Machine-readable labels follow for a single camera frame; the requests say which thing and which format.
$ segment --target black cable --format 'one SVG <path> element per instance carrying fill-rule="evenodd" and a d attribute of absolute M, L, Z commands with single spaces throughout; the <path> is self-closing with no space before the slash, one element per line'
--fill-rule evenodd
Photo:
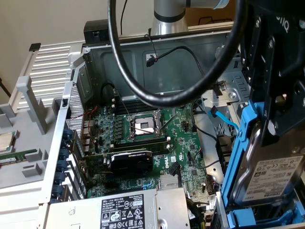
<path fill-rule="evenodd" d="M 195 102 L 197 107 L 199 107 L 199 109 L 202 111 L 202 114 L 206 114 L 205 110 L 200 106 L 200 104 L 198 103 L 198 101 Z"/>
<path fill-rule="evenodd" d="M 175 47 L 175 48 L 173 48 L 173 49 L 171 49 L 171 50 L 169 50 L 169 51 L 167 51 L 167 52 L 161 54 L 160 56 L 158 56 L 158 60 L 161 59 L 161 58 L 163 58 L 164 56 L 167 56 L 168 54 L 172 53 L 173 51 L 178 50 L 178 49 L 184 49 L 184 50 L 188 51 L 188 52 L 193 56 L 193 58 L 195 59 L 196 64 L 197 64 L 197 67 L 198 67 L 200 73 L 201 73 L 202 75 L 204 75 L 204 72 L 203 72 L 203 70 L 202 70 L 202 68 L 201 68 L 201 65 L 200 65 L 200 63 L 199 63 L 199 61 L 198 61 L 198 59 L 197 59 L 195 53 L 193 53 L 192 50 L 190 50 L 188 47 L 183 46 L 183 45 L 177 46 L 177 47 Z"/>
<path fill-rule="evenodd" d="M 193 213 L 193 215 L 196 217 L 198 223 L 204 222 L 204 217 L 203 217 L 203 215 L 201 214 L 199 208 L 194 204 L 194 202 L 193 202 L 191 199 L 186 198 L 186 205 L 187 205 L 187 208 L 188 208 L 188 209 Z"/>
<path fill-rule="evenodd" d="M 153 44 L 152 38 L 150 37 L 150 35 L 149 35 L 148 33 L 147 33 L 147 34 L 145 34 L 145 35 L 144 35 L 144 37 L 148 37 L 148 39 L 151 41 L 151 44 L 152 44 L 152 47 L 153 47 L 154 53 L 156 54 L 155 59 L 158 59 L 157 51 L 156 51 L 156 49 L 154 48 L 154 44 Z"/>
<path fill-rule="evenodd" d="M 193 157 L 193 166 L 194 166 L 195 168 L 198 168 L 198 169 L 206 169 L 206 168 L 211 167 L 212 165 L 216 164 L 217 162 L 219 162 L 219 160 L 217 160 L 217 161 L 214 161 L 214 162 L 212 162 L 212 163 L 210 163 L 209 165 L 204 166 L 204 167 L 197 166 L 197 165 L 195 164 L 195 158 L 197 157 L 198 154 L 199 154 L 199 151 L 198 151 L 198 152 L 195 154 L 195 156 Z"/>
<path fill-rule="evenodd" d="M 206 205 L 209 205 L 209 203 L 207 203 L 207 202 L 194 202 L 194 204 L 206 204 Z"/>
<path fill-rule="evenodd" d="M 104 88 L 106 87 L 106 86 L 111 86 L 112 87 L 112 89 L 115 89 L 115 86 L 112 84 L 112 83 L 110 83 L 110 82 L 107 82 L 107 83 L 104 83 L 102 86 L 101 86 L 101 94 L 100 94 L 100 96 L 101 96 L 101 98 L 102 98 L 102 95 L 103 95 L 103 90 L 104 90 Z"/>
<path fill-rule="evenodd" d="M 4 84 L 2 83 L 2 79 L 0 78 L 0 87 L 4 90 L 5 94 L 8 95 L 8 97 L 11 97 L 10 92 L 8 91 L 8 89 L 4 86 Z"/>
<path fill-rule="evenodd" d="M 178 175 L 178 187 L 182 187 L 182 176 L 180 170 L 177 171 Z"/>
<path fill-rule="evenodd" d="M 123 11 L 122 11 L 122 14 L 121 14 L 121 35 L 123 34 L 123 32 L 122 32 L 123 15 L 124 15 L 124 12 L 125 12 L 125 8 L 126 8 L 127 1 L 128 1 L 128 0 L 125 0 L 124 7 L 123 7 Z"/>
<path fill-rule="evenodd" d="M 199 130 L 201 133 L 211 137 L 212 139 L 214 139 L 217 142 L 217 138 L 215 136 L 213 136 L 212 134 L 209 134 L 208 132 L 205 132 L 204 130 L 200 129 L 196 123 L 195 123 L 195 118 L 194 118 L 194 113 L 193 113 L 193 109 L 194 109 L 194 104 L 197 100 L 194 100 L 192 103 L 192 107 L 191 107 L 191 118 L 192 118 L 192 123 L 193 125 L 196 127 L 197 130 Z"/>
<path fill-rule="evenodd" d="M 164 95 L 151 93 L 144 89 L 128 69 L 128 65 L 120 47 L 118 31 L 116 28 L 116 0 L 108 0 L 108 27 L 112 51 L 120 72 L 132 92 L 144 103 L 154 107 L 177 107 L 187 104 L 189 101 L 202 95 L 202 93 L 208 90 L 210 85 L 224 72 L 236 54 L 247 23 L 247 3 L 247 0 L 236 0 L 235 20 L 230 36 L 228 37 L 228 42 L 223 48 L 219 58 L 214 61 L 207 74 L 204 75 L 195 85 L 185 91 L 181 91 L 177 94 Z"/>

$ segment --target motherboard chip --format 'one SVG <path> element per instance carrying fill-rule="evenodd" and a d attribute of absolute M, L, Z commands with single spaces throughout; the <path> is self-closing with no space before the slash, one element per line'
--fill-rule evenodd
<path fill-rule="evenodd" d="M 0 135 L 0 152 L 6 151 L 12 145 L 14 139 L 13 132 Z"/>

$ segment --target barcode label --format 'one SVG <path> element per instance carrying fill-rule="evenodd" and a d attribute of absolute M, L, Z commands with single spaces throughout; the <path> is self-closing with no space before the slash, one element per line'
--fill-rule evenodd
<path fill-rule="evenodd" d="M 243 201 L 281 196 L 303 156 L 259 161 Z"/>
<path fill-rule="evenodd" d="M 247 194 L 260 193 L 260 192 L 264 192 L 264 191 L 265 191 L 265 189 L 253 190 L 253 191 L 247 192 Z"/>

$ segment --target sticker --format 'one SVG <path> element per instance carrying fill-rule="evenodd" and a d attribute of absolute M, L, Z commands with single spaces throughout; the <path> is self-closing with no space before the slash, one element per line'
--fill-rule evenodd
<path fill-rule="evenodd" d="M 216 205 L 216 195 L 209 195 L 210 210 L 213 210 Z"/>
<path fill-rule="evenodd" d="M 152 57 L 156 58 L 156 54 L 155 53 L 146 54 L 146 61 L 148 61 Z"/>
<path fill-rule="evenodd" d="M 0 160 L 0 165 L 6 164 L 6 163 L 12 163 L 12 162 L 15 162 L 15 161 L 17 161 L 17 159 L 15 157 L 2 159 L 2 160 Z"/>
<path fill-rule="evenodd" d="M 101 229 L 145 229 L 144 222 L 143 194 L 102 200 Z"/>
<path fill-rule="evenodd" d="M 303 156 L 259 161 L 243 201 L 281 196 Z"/>
<path fill-rule="evenodd" d="M 189 214 L 189 219 L 190 220 L 196 218 L 195 215 L 191 212 L 191 210 L 187 209 L 187 212 Z"/>
<path fill-rule="evenodd" d="M 176 157 L 175 157 L 175 156 L 172 156 L 172 157 L 171 157 L 171 161 L 172 161 L 172 163 L 176 162 Z"/>

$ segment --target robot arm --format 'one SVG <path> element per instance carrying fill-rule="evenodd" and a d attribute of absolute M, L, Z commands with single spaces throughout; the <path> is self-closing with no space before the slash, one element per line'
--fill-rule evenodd
<path fill-rule="evenodd" d="M 185 8 L 219 9 L 229 0 L 154 0 L 154 19 L 151 35 L 186 32 Z"/>

